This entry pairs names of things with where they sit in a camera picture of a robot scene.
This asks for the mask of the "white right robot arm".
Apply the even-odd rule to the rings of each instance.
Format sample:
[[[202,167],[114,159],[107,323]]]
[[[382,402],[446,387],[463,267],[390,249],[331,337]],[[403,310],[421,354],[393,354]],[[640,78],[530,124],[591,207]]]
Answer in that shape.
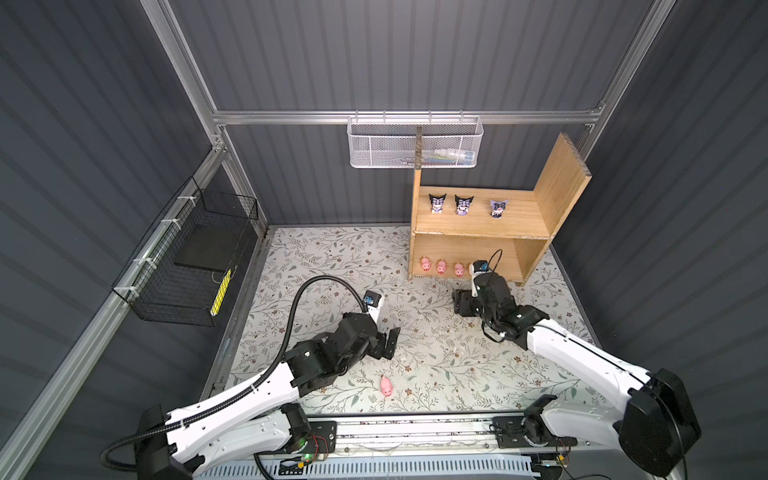
[[[536,447],[573,437],[622,451],[656,477],[685,466],[702,430],[683,381],[652,373],[583,341],[544,311],[520,305],[507,281],[484,261],[469,268],[471,286],[453,294],[454,311],[479,319],[492,342],[512,342],[543,356],[594,388],[605,407],[570,405],[543,394],[523,412],[515,433]]]

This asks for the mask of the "purple black cat figurine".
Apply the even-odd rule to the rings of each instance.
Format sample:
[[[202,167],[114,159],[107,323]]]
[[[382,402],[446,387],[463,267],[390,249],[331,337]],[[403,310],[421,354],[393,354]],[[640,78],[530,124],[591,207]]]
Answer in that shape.
[[[508,205],[508,200],[491,200],[490,201],[490,207],[491,207],[491,213],[490,216],[493,219],[500,219]]]
[[[436,195],[429,194],[430,211],[432,214],[442,214],[444,211],[444,205],[447,198],[446,194]]]
[[[473,200],[474,200],[473,196],[470,196],[470,197],[460,197],[460,196],[456,195],[455,196],[455,213],[458,216],[466,216],[466,215],[468,215]]]

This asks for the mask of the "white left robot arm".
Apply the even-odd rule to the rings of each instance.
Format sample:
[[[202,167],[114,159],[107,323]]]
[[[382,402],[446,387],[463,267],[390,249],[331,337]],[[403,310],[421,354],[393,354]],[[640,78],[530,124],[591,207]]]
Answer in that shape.
[[[141,427],[180,426],[134,446],[140,479],[192,479],[240,454],[316,451],[300,398],[327,387],[370,356],[390,360],[399,328],[383,333],[368,313],[346,313],[337,329],[296,343],[272,373],[204,402],[142,414]]]

